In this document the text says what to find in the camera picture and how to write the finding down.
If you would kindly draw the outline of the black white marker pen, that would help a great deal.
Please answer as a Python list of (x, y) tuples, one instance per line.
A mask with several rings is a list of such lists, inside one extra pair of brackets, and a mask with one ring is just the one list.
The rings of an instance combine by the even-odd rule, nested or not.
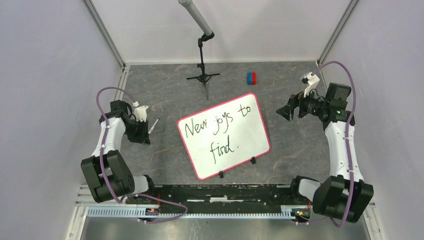
[(155, 120), (155, 122), (153, 123), (153, 125), (151, 126), (151, 128), (148, 130), (148, 134), (150, 135), (152, 133), (152, 131), (154, 130), (154, 128), (156, 127), (157, 123), (159, 122), (160, 118), (157, 118)]

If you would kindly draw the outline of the whiteboard with pink frame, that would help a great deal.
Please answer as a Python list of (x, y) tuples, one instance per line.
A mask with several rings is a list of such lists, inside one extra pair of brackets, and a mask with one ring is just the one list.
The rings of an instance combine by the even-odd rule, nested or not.
[(202, 181), (271, 150), (259, 101), (252, 92), (183, 117), (177, 128)]

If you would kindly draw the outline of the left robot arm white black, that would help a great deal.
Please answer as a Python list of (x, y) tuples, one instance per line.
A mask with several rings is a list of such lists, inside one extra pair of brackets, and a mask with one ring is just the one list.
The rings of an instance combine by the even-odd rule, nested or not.
[(129, 104), (123, 100), (110, 103), (110, 111), (99, 119), (101, 132), (95, 150), (81, 161), (81, 170), (97, 203), (111, 201), (138, 190), (138, 197), (145, 204), (153, 203), (157, 190), (149, 185), (146, 177), (135, 180), (120, 153), (123, 136), (131, 143), (149, 145), (149, 121), (147, 105)]

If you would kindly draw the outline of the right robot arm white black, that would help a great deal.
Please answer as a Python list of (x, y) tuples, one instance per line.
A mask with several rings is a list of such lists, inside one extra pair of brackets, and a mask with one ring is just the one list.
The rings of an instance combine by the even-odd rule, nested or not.
[(351, 87), (331, 83), (325, 97), (314, 90), (290, 96), (287, 104), (276, 110), (286, 120), (310, 114), (322, 122), (330, 154), (330, 174), (323, 182), (305, 176), (295, 177), (289, 189), (289, 199), (302, 204), (307, 199), (312, 203), (313, 212), (329, 218), (356, 223), (374, 195), (374, 188), (367, 184), (360, 172), (355, 146), (355, 119), (346, 109)]

